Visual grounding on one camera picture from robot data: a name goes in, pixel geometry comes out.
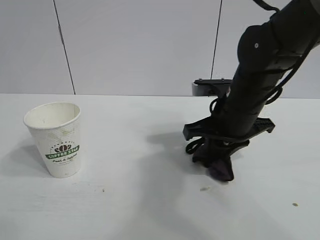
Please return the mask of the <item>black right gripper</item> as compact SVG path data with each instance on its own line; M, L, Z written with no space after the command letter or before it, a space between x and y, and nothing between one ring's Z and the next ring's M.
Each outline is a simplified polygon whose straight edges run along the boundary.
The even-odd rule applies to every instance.
M193 163L211 163L210 142L207 139L231 142L226 146L224 162L231 165L231 156L250 144L248 139L258 116L267 102L267 95L275 88L280 74L236 74L233 79L197 79L192 84L194 96L215 96L210 116L183 128L189 141L200 138L193 148Z

